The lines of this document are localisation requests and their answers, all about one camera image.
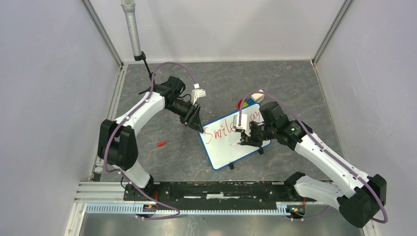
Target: red handwriting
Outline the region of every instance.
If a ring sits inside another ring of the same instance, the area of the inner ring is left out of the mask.
[[[210,133],[206,133],[206,129],[207,129],[208,127],[206,127],[206,128],[204,128],[204,133],[205,134],[210,134]]]
[[[256,122],[260,122],[261,121],[261,113],[260,112],[254,112],[249,116],[249,118],[250,118],[250,121],[257,120]],[[235,132],[235,129],[233,128],[233,121],[230,122],[229,125],[227,123],[228,122],[227,122],[226,118],[224,118],[223,121],[222,121],[222,124],[220,124],[220,129],[213,130],[212,132],[206,132],[206,129],[208,127],[205,127],[204,128],[204,133],[208,134],[208,135],[211,135],[210,140],[207,143],[206,142],[205,143],[206,144],[211,143],[211,141],[213,140],[213,137],[214,137],[215,140],[217,140],[217,139],[221,139],[222,137],[227,136],[227,134]]]

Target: metal corner post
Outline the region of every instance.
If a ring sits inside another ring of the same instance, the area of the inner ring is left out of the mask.
[[[328,29],[322,43],[320,44],[319,49],[317,50],[316,54],[314,55],[311,62],[313,64],[317,63],[322,56],[324,50],[326,49],[327,45],[329,44],[331,38],[333,37],[334,33],[336,32],[337,28],[339,27],[340,23],[342,22],[343,18],[345,17],[346,12],[348,11],[349,7],[351,6],[353,0],[345,0],[342,6],[339,9],[339,12],[334,18],[333,23],[331,23],[330,28]]]
[[[96,27],[98,33],[100,34],[101,38],[103,39],[104,43],[106,44],[107,48],[110,51],[113,59],[115,60],[116,64],[122,68],[123,61],[121,60],[119,54],[116,51],[115,46],[113,45],[112,41],[110,40],[109,35],[107,34],[106,30],[104,29],[103,24],[101,23],[100,18],[98,17],[97,13],[94,10],[94,7],[90,0],[81,0],[81,3],[84,5],[87,13],[89,14],[91,21],[93,22],[94,26]]]

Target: red marker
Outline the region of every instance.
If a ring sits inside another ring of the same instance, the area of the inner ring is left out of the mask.
[[[166,144],[166,143],[167,143],[166,141],[163,141],[163,142],[158,143],[157,145],[158,145],[158,146],[162,146],[162,145],[164,145],[164,144]]]
[[[238,109],[240,109],[240,105],[242,104],[242,100],[239,101],[238,103]]]

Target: speckled gray floor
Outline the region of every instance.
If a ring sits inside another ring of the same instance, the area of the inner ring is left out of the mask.
[[[254,89],[263,89],[285,101],[337,153],[340,147],[309,61],[241,61],[185,63],[204,88],[207,96],[199,99],[202,124],[236,110],[242,97]],[[182,79],[191,92],[192,80],[179,66],[165,65],[156,74],[156,83],[169,75]],[[138,92],[150,86],[145,66],[127,68],[117,110],[122,115],[141,98]],[[141,130],[138,160],[155,181],[207,180],[285,180],[296,171],[316,179],[327,179],[310,161],[273,141],[263,155],[252,154],[235,163],[235,169],[214,171],[206,157],[198,133],[179,122],[177,115],[163,110]],[[166,145],[156,144],[166,141]],[[103,173],[101,181],[120,181],[117,173]]]

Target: whiteboard stand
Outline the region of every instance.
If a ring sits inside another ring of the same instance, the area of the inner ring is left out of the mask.
[[[259,112],[259,108],[259,103],[255,103],[245,107],[242,113],[247,114],[251,121],[263,122],[264,119]],[[240,141],[240,133],[233,129],[233,116],[238,113],[239,111],[235,111],[206,124],[203,127],[204,133],[199,133],[200,140],[214,170],[219,170],[228,165],[230,165],[230,169],[233,169],[233,162],[257,151],[262,154],[263,148],[271,143],[271,140],[264,141],[262,148],[231,145]]]

